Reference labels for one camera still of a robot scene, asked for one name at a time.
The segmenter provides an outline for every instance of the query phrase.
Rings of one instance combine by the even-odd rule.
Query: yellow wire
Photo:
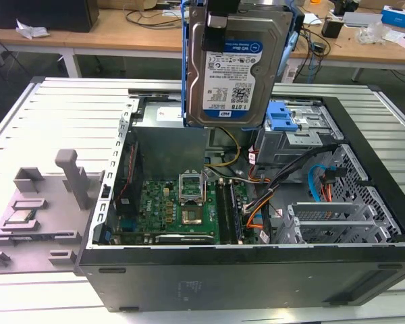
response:
[[[225,128],[223,128],[223,127],[219,127],[219,128],[222,129],[225,133],[227,133],[229,135],[229,137],[231,137],[231,139],[234,141],[234,143],[236,143],[237,153],[236,153],[236,156],[229,162],[205,164],[206,167],[226,167],[227,165],[231,165],[234,162],[236,162],[238,160],[238,157],[240,156],[240,145],[238,144],[238,141],[236,140],[236,138],[234,136],[232,136],[232,134],[230,132],[228,132]]]

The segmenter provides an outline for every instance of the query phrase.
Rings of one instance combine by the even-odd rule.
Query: aluminum slat table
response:
[[[128,89],[156,80],[47,78],[31,83],[0,124],[0,215],[19,167],[61,174],[57,149],[75,148],[77,165],[100,173],[108,160]],[[179,81],[162,81],[181,89]],[[348,113],[405,192],[405,117],[366,86],[277,84],[274,93],[340,97]],[[0,323],[405,323],[405,280],[364,306],[162,313],[109,313],[84,277],[73,273],[0,275]]]

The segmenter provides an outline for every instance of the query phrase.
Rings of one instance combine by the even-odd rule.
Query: qr code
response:
[[[248,103],[250,95],[250,88],[236,87],[232,89],[232,103]]]

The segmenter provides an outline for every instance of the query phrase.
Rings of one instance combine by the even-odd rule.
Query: wooden desk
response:
[[[305,10],[324,18],[333,4],[321,0],[318,5],[311,5],[306,0]],[[358,9],[359,12],[377,13],[370,9]],[[138,14],[132,16],[137,20]],[[153,24],[174,20],[157,16],[141,19],[141,22]],[[321,34],[322,25],[310,29]],[[331,44],[331,53],[322,65],[343,66],[350,68],[377,68],[388,70],[405,70],[405,49],[399,45],[386,42],[385,45],[360,45],[355,40],[357,28],[343,27],[339,38],[327,40]],[[114,55],[124,57],[162,57],[182,58],[182,31],[151,30],[126,21],[122,10],[101,9],[98,22],[89,33],[50,31],[51,36],[28,40],[15,30],[0,30],[0,39],[10,51],[27,51],[38,53],[58,53],[63,55],[70,77],[80,77],[77,55]],[[294,72],[307,55],[307,45],[300,37],[296,51],[288,61],[288,71]]]
[[[330,9],[334,8],[334,4],[328,0],[321,0],[318,5],[310,4],[309,0],[303,7],[307,11],[316,14],[320,18],[327,16]],[[367,14],[378,14],[377,10],[358,8],[357,12]],[[306,26],[313,32],[321,35],[322,24]],[[389,26],[393,30],[405,32],[405,29]],[[348,28],[343,26],[338,38],[326,38],[331,45],[330,54],[323,60],[322,65],[345,66],[351,68],[385,68],[389,70],[405,70],[405,49],[401,46],[386,41],[385,44],[367,44],[361,45],[355,35],[358,28]],[[317,36],[312,37],[313,40],[318,40]],[[303,37],[299,38],[296,50],[291,54],[289,60],[289,68],[292,71],[302,64],[303,58],[307,56],[308,46]]]
[[[133,20],[138,13],[132,14]],[[156,24],[175,20],[175,17],[156,16],[141,19],[144,24]],[[153,30],[128,22],[122,10],[101,10],[97,23],[89,33],[71,32],[65,40],[67,47],[97,49],[125,49],[139,51],[182,52],[182,29]]]

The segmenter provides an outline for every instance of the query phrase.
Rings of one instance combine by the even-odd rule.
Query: green circuit board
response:
[[[141,234],[198,234],[214,237],[218,244],[216,183],[206,182],[199,188],[193,181],[184,182],[186,194],[204,193],[202,206],[184,205],[179,202],[179,181],[145,181],[142,186],[140,212],[136,220],[121,218],[121,244],[144,244]],[[246,187],[234,185],[240,205],[248,203]]]

